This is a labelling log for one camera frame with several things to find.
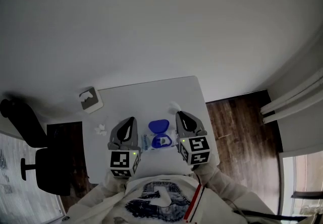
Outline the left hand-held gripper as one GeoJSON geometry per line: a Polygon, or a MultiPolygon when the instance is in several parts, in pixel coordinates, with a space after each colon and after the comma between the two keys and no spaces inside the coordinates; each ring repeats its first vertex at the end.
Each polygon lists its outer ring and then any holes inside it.
{"type": "Polygon", "coordinates": [[[119,122],[111,131],[107,147],[107,168],[112,175],[116,178],[133,177],[141,160],[137,120],[129,117],[119,122]]]}

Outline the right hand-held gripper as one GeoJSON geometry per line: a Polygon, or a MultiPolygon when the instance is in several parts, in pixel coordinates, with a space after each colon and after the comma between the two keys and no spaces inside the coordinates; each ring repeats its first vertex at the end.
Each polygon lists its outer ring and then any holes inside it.
{"type": "Polygon", "coordinates": [[[202,121],[186,111],[178,111],[175,117],[179,136],[178,151],[183,159],[190,166],[208,163],[211,148],[202,121]]]}

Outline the black office chair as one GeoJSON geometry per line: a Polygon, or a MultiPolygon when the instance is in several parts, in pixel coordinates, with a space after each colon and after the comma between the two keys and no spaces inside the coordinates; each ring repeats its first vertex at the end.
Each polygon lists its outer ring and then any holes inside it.
{"type": "Polygon", "coordinates": [[[24,141],[36,148],[35,163],[20,162],[21,177],[26,180],[26,172],[35,171],[39,189],[59,196],[70,195],[70,167],[60,145],[50,140],[32,108],[19,100],[4,99],[0,102],[0,113],[9,119],[24,141]]]}

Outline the grey-topped white tissue box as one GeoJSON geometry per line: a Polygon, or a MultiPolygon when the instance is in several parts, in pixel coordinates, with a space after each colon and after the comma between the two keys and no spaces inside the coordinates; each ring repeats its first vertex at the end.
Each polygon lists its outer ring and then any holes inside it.
{"type": "Polygon", "coordinates": [[[81,102],[82,109],[88,114],[103,107],[102,98],[94,87],[90,87],[79,94],[79,101],[81,102]]]}

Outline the frosted glass partition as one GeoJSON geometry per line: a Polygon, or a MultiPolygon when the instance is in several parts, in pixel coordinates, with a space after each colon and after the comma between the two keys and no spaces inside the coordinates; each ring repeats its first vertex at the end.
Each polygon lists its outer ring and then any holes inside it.
{"type": "Polygon", "coordinates": [[[35,163],[36,149],[0,133],[0,224],[47,224],[64,215],[58,196],[42,191],[35,171],[21,178],[21,159],[35,163]]]}

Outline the white wall pipe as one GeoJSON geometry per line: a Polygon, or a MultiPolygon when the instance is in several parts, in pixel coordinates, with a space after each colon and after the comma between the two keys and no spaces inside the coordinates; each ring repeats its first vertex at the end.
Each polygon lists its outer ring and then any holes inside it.
{"type": "Polygon", "coordinates": [[[279,108],[282,108],[292,102],[304,97],[306,94],[318,88],[323,84],[323,67],[316,71],[311,77],[299,84],[291,91],[285,93],[281,97],[266,104],[260,109],[260,113],[265,115],[279,108]]]}
{"type": "Polygon", "coordinates": [[[264,117],[262,122],[264,124],[267,124],[267,123],[270,123],[270,122],[273,122],[273,121],[280,120],[282,118],[285,118],[287,116],[295,114],[295,113],[297,113],[299,111],[302,111],[302,110],[304,110],[304,109],[306,109],[306,108],[308,108],[308,107],[322,101],[323,100],[323,90],[320,90],[319,92],[315,93],[314,95],[312,95],[310,97],[306,97],[302,101],[300,101],[300,99],[292,102],[291,104],[286,105],[288,107],[285,108],[284,110],[281,110],[278,113],[274,113],[273,115],[264,117]]]}

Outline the crumpled white tissue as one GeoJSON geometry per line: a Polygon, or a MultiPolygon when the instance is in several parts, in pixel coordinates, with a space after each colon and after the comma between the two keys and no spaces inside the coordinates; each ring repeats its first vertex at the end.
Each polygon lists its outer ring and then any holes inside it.
{"type": "Polygon", "coordinates": [[[94,131],[95,131],[96,135],[102,135],[102,136],[107,135],[107,131],[105,130],[105,125],[103,125],[103,124],[99,124],[97,127],[95,127],[94,131]]]}

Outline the white printed sweatshirt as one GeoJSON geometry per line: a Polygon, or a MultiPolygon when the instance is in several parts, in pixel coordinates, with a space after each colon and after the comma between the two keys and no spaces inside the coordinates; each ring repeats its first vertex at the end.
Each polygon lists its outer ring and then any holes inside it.
{"type": "Polygon", "coordinates": [[[271,212],[253,192],[232,202],[199,178],[160,175],[128,182],[126,191],[112,196],[100,184],[71,206],[60,224],[279,224],[248,216],[249,210],[271,212]]]}

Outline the person's right forearm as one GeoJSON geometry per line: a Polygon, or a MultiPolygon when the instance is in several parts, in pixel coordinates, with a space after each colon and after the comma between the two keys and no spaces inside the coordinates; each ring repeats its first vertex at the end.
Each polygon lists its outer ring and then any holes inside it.
{"type": "Polygon", "coordinates": [[[201,164],[193,168],[194,173],[199,177],[200,183],[215,193],[222,199],[235,202],[239,198],[246,196],[250,191],[229,176],[225,175],[217,167],[217,161],[213,154],[206,164],[201,164]]]}

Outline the black-framed window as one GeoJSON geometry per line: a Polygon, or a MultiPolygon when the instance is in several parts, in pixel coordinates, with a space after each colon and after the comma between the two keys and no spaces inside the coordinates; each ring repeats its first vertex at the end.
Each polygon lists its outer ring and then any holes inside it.
{"type": "Polygon", "coordinates": [[[281,170],[280,214],[323,213],[323,151],[281,157],[281,170]]]}

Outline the clear plastic packet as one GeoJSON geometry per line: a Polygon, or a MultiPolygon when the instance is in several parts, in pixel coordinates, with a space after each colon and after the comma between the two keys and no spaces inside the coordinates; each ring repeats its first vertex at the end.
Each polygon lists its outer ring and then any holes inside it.
{"type": "Polygon", "coordinates": [[[177,145],[177,131],[166,119],[151,121],[142,133],[140,145],[142,151],[161,150],[177,145]]]}

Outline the white table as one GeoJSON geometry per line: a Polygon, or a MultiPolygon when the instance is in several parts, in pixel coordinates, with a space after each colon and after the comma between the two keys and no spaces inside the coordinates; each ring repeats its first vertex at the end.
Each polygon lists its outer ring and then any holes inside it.
{"type": "Polygon", "coordinates": [[[83,113],[83,144],[89,181],[98,184],[107,173],[107,144],[110,133],[120,121],[134,117],[137,120],[138,135],[148,127],[149,122],[167,119],[176,126],[175,116],[168,113],[169,103],[174,101],[181,110],[199,118],[207,131],[211,151],[220,163],[218,149],[207,111],[206,103],[197,77],[182,77],[147,83],[133,84],[100,90],[103,107],[88,114],[83,113]],[[96,135],[94,128],[105,125],[106,136],[96,135]]]}

